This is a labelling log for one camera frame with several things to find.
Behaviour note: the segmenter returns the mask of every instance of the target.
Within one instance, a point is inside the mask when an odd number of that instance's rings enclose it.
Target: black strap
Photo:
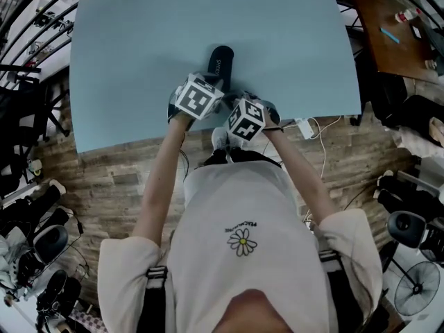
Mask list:
[[[364,314],[353,295],[341,257],[337,255],[334,259],[341,265],[341,270],[327,273],[327,276],[336,308],[339,333],[355,333],[364,323]]]
[[[165,332],[165,314],[167,310],[167,295],[165,292],[165,281],[167,280],[168,268],[156,266],[148,270],[148,284],[145,290],[144,306],[137,324],[137,333]],[[161,280],[159,287],[150,287],[151,280]]]
[[[279,131],[281,131],[281,132],[284,132],[284,128],[279,127],[279,126],[264,128],[264,129],[262,130],[262,132],[264,132],[264,131],[266,131],[266,130],[279,130]]]
[[[327,273],[332,291],[336,316],[338,320],[339,333],[355,333],[364,322],[364,314],[353,295],[350,282],[342,265],[341,257],[335,252],[331,256],[324,255],[323,263],[337,260],[341,266],[340,270]],[[159,287],[151,287],[145,290],[144,306],[137,325],[137,333],[165,332],[165,318],[167,310],[165,281],[167,280],[168,268],[156,266],[148,273],[148,285],[150,280],[161,280]]]

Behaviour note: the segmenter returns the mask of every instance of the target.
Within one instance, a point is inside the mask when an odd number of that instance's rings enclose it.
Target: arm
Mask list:
[[[276,127],[266,114],[266,126]],[[313,166],[299,153],[280,130],[264,131],[284,162],[293,184],[313,214],[317,224],[337,212],[328,190]]]
[[[184,114],[178,114],[170,121],[168,133],[146,181],[142,210],[133,230],[133,236],[148,238],[158,246],[173,195],[179,150],[189,121],[190,118]]]

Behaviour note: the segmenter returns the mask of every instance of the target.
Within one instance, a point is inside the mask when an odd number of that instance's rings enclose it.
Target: white t-shirt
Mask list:
[[[167,260],[177,332],[211,332],[231,299],[247,289],[264,292],[295,332],[337,331],[318,241],[299,220],[290,189],[288,175],[268,162],[205,166],[186,179],[186,209]],[[377,304],[382,270],[365,214],[338,213],[320,229],[358,263],[358,282]],[[135,332],[144,276],[159,252],[148,239],[103,241],[99,301],[111,333]]]

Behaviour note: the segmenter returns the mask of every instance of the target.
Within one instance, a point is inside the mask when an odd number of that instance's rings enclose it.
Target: table surface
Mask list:
[[[282,119],[361,112],[335,0],[80,0],[70,67],[78,152],[164,136],[171,92],[222,44],[234,51],[232,89],[273,102]]]
[[[425,67],[425,61],[432,59],[432,50],[419,18],[398,23],[395,14],[405,7],[395,0],[353,0],[353,3],[378,71],[438,83],[438,74]],[[410,23],[420,29],[422,40],[413,36]],[[400,43],[383,34],[381,27]]]

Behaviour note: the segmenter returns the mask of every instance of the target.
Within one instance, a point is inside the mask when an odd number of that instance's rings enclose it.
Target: hand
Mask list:
[[[180,132],[185,132],[189,124],[193,121],[194,118],[192,116],[183,111],[180,111],[170,120],[169,124],[170,128],[173,128],[174,130],[179,130]]]
[[[264,118],[265,118],[265,128],[278,127],[276,123],[271,121],[270,112],[268,112],[268,109],[265,106],[264,106]]]

